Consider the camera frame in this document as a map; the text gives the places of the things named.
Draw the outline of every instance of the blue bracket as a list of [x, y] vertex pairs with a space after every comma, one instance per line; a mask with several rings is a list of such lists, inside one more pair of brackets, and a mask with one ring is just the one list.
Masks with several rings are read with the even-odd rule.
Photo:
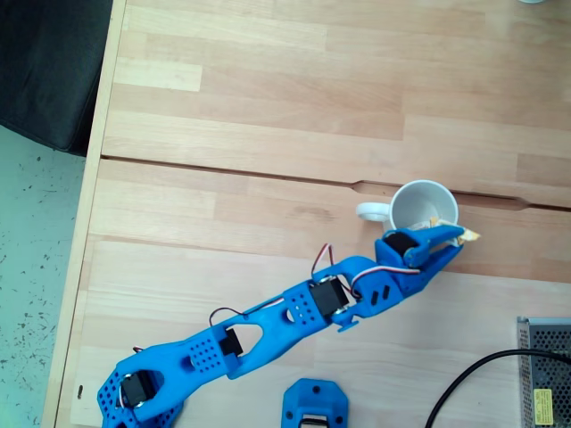
[[300, 428], [304, 422], [347, 428], [349, 399], [335, 382], [300, 379], [285, 392], [281, 428]]

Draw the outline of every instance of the speckled floor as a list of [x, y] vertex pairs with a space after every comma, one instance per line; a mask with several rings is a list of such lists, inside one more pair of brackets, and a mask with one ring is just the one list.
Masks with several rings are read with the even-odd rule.
[[85, 159], [0, 127], [0, 427], [39, 425]]

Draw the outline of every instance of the robotic arm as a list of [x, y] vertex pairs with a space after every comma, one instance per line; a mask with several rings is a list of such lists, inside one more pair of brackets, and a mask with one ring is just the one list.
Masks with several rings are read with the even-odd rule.
[[[205, 383], [246, 375], [332, 324], [343, 332], [357, 318], [378, 315], [421, 292], [462, 249], [443, 245], [463, 233], [458, 226], [387, 232], [375, 243], [375, 260], [344, 259], [241, 315], [122, 360], [97, 395], [103, 428], [170, 427], [184, 400]], [[346, 292], [355, 299], [352, 305]], [[246, 324], [259, 325], [263, 335], [243, 355], [232, 327]]]

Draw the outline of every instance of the yellow label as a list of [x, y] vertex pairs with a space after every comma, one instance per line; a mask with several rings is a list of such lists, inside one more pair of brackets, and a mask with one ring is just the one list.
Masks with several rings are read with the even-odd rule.
[[551, 390], [534, 390], [535, 424], [553, 425], [553, 398]]

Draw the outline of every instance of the black chair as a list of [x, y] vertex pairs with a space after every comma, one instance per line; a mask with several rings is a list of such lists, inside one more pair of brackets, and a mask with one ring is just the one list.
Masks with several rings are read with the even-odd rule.
[[111, 8], [112, 0], [0, 0], [0, 125], [85, 155]]

